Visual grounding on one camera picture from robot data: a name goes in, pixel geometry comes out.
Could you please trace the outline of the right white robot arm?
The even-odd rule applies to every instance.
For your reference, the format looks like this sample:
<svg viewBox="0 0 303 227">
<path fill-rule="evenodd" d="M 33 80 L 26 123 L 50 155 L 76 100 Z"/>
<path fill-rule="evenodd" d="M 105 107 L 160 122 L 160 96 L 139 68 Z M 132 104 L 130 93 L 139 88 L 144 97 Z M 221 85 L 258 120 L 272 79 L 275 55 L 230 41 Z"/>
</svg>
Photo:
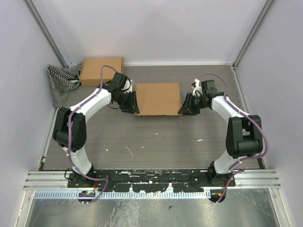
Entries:
<svg viewBox="0 0 303 227">
<path fill-rule="evenodd" d="M 195 79 L 192 89 L 191 93 L 187 93 L 178 111 L 179 115 L 198 115 L 201 109 L 209 108 L 227 122 L 226 150 L 210 164 L 206 174 L 209 183 L 217 187 L 242 159 L 262 152 L 261 118 L 258 115 L 248 115 L 239 109 L 226 93 L 217 90 L 214 80 Z"/>
</svg>

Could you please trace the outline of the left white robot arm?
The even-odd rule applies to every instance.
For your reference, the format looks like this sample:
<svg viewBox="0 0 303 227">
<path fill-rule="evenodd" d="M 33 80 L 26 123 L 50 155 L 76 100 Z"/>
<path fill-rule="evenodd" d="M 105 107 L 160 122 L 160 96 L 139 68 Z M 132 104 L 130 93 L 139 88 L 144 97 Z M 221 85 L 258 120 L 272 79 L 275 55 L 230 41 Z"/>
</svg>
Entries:
<svg viewBox="0 0 303 227">
<path fill-rule="evenodd" d="M 96 178 L 85 150 L 87 122 L 101 108 L 112 103 L 117 103 L 124 113 L 140 113 L 131 79 L 119 72 L 78 104 L 70 108 L 61 107 L 57 111 L 53 140 L 66 152 L 72 165 L 72 176 L 86 188 L 101 181 Z"/>
</svg>

